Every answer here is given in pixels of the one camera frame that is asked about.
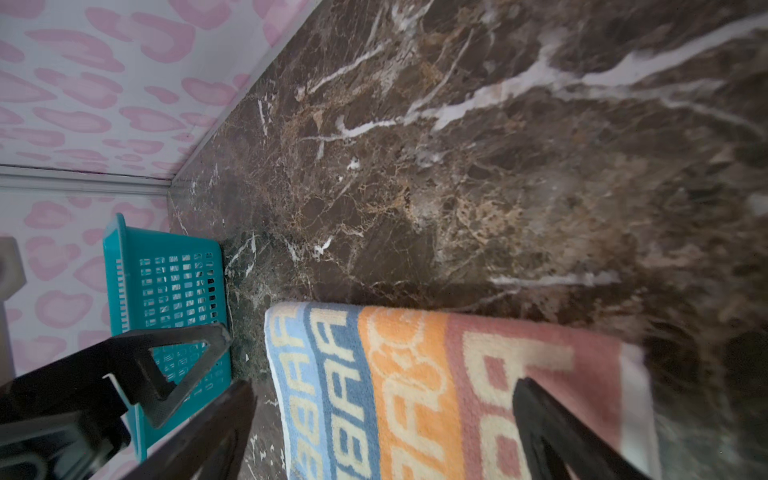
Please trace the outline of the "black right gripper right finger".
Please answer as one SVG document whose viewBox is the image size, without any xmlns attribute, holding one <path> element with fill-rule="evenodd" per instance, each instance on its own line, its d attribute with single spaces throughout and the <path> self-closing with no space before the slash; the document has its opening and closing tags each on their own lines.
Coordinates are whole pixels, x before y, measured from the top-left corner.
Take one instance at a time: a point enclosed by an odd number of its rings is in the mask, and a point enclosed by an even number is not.
<svg viewBox="0 0 768 480">
<path fill-rule="evenodd" d="M 512 407 L 533 479 L 647 477 L 534 379 L 516 383 Z"/>
</svg>

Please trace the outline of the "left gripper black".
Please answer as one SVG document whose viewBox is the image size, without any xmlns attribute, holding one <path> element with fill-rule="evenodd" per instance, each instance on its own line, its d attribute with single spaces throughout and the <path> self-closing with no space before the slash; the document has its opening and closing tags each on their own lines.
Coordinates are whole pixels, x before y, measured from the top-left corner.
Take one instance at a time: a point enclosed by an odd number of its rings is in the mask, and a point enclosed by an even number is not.
<svg viewBox="0 0 768 480">
<path fill-rule="evenodd" d="M 1 387 L 1 477 L 89 479 L 126 449 L 121 417 L 140 405 L 159 428 L 228 350 L 232 338 L 217 322 L 133 330 L 78 351 Z M 203 343 L 203 355 L 176 381 L 152 351 Z"/>
</svg>

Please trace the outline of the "teal plastic basket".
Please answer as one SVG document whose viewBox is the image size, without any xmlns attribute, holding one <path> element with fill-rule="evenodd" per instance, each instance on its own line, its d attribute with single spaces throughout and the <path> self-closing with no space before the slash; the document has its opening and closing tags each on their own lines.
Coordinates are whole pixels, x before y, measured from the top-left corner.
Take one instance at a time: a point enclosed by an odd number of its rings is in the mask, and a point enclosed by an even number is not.
<svg viewBox="0 0 768 480">
<path fill-rule="evenodd" d="M 103 252 L 112 334 L 228 323 L 216 241 L 131 227 L 116 214 L 104 231 Z M 138 460 L 231 381 L 231 358 L 224 353 L 163 426 L 153 426 L 141 407 L 130 407 L 128 428 Z"/>
</svg>

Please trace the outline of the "striped rabbit text towel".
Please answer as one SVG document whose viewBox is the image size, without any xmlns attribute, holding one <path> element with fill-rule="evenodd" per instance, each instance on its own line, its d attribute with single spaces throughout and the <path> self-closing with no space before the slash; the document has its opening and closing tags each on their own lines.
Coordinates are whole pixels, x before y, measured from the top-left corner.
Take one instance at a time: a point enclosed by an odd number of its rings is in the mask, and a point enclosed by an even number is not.
<svg viewBox="0 0 768 480">
<path fill-rule="evenodd" d="M 264 322 L 292 479 L 526 479 L 532 378 L 644 474 L 661 467 L 640 348 L 546 323 L 284 302 Z"/>
</svg>

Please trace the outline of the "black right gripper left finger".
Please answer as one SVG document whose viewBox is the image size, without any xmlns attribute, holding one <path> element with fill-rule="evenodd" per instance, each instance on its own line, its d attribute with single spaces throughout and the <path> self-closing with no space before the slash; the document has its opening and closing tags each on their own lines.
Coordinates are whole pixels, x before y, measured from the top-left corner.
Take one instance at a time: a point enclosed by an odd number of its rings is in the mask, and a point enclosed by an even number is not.
<svg viewBox="0 0 768 480">
<path fill-rule="evenodd" d="M 200 411 L 128 479 L 235 479 L 257 406 L 251 383 L 238 380 Z"/>
</svg>

